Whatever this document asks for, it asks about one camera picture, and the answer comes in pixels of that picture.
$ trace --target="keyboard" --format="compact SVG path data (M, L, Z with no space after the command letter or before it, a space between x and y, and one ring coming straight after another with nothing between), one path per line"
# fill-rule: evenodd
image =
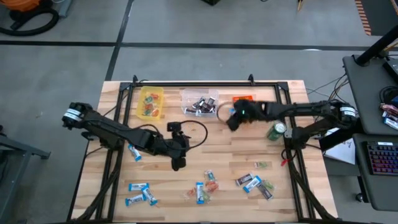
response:
M366 148L371 174L398 176L398 143L366 142Z

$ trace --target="black metal stand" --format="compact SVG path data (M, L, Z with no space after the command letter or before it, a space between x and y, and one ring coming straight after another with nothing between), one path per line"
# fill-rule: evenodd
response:
M14 200L17 187L22 180L30 157L36 155L40 156L41 159L48 159L50 157L50 152L45 152L35 147L14 141L7 138L4 134L0 134L0 146L8 148L0 150L6 153L6 157L12 155L12 158L16 159L16 161L9 162L9 164L12 163L12 167L10 168L12 170L4 174L5 176L0 183L0 223L5 223L11 212L12 201Z

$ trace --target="yellow plastic tray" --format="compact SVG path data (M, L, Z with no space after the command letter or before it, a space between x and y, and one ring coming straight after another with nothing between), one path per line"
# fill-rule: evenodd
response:
M162 87L142 87L138 99L137 117L149 121L159 120L162 115L163 102L164 92Z

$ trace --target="white paper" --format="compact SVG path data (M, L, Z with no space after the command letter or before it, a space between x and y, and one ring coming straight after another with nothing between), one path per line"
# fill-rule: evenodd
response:
M334 133L338 128L329 130L326 135ZM353 139L338 144L326 151L325 156L355 165L355 145Z

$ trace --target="concrete floor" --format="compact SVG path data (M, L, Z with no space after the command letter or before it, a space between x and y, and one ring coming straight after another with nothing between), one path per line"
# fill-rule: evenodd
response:
M0 40L115 42L127 3L75 1L70 17L53 30L24 38L0 34ZM222 0L210 7L199 0L135 0L123 42L352 47L378 39L364 33L354 0L306 0L298 14L296 3ZM26 27L46 19L40 16ZM10 25L1 8L0 25ZM10 138L52 151L49 160L33 158L29 164L13 220L65 221L86 141L77 131L62 128L61 117L71 101L98 104L112 53L113 47L0 45L0 124ZM359 53L122 47L112 80L131 80L133 75L148 80L244 80L252 73L257 80L302 79L307 88L316 88L344 74L343 56ZM332 90L329 85L319 92L329 95ZM354 104L349 86L340 96ZM317 93L309 98L326 99ZM398 213L355 202L355 177L331 176L330 182L340 218L379 223L398 219Z

